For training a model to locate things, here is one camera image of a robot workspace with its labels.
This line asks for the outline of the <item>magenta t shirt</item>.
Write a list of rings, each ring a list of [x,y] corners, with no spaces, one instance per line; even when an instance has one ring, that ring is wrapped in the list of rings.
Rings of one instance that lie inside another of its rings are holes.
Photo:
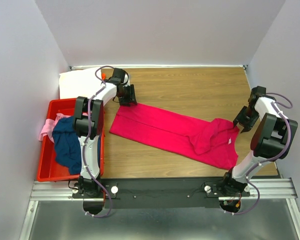
[[[222,118],[205,121],[139,103],[120,106],[109,131],[219,169],[230,170],[238,161],[239,128]]]

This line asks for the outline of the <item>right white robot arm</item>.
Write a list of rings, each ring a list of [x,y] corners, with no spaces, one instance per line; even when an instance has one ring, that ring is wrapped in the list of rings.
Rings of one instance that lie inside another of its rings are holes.
[[[243,127],[244,133],[250,131],[258,119],[261,121],[251,139],[249,154],[226,172],[220,183],[220,191],[225,196],[241,194],[261,168],[288,155],[298,123],[280,109],[292,109],[292,101],[283,104],[276,97],[277,93],[267,92],[263,86],[252,88],[248,105],[233,120],[235,126]]]

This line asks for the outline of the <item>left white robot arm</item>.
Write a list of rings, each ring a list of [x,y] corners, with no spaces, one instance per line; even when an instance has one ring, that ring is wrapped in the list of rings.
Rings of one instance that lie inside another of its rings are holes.
[[[91,97],[76,98],[72,127],[78,137],[81,150],[81,170],[73,193],[96,198],[104,189],[98,179],[101,176],[101,137],[104,133],[104,107],[115,98],[120,106],[136,106],[135,87],[129,74],[121,68],[113,69],[109,79],[101,81],[101,88]]]

